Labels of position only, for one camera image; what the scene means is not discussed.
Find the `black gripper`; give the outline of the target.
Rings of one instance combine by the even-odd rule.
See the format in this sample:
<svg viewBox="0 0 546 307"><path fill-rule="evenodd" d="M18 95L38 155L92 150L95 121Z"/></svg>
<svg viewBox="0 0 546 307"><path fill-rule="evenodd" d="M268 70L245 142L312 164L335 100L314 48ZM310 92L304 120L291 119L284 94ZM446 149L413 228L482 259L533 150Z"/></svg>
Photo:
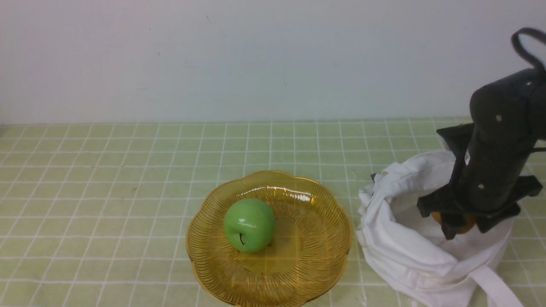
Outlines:
<svg viewBox="0 0 546 307"><path fill-rule="evenodd" d="M427 193L417 200L423 217L431 214L442 220L446 240L456 237L456 227L465 220L476 220L480 233L520 214L517 202L535 197L543 184L533 175L520 170L476 165L433 165L427 170Z"/></svg>

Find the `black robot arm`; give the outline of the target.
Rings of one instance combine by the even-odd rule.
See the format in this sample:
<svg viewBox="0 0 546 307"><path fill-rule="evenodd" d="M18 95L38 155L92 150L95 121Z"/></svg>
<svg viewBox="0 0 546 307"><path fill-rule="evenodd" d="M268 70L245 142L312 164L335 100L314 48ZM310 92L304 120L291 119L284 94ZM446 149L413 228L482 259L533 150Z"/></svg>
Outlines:
<svg viewBox="0 0 546 307"><path fill-rule="evenodd" d="M419 197L422 217L431 214L452 240L474 225L486 233L520 214L518 202L543 185L521 171L545 140L545 74L526 69L476 90L470 124L437 130L454 154L448 183Z"/></svg>

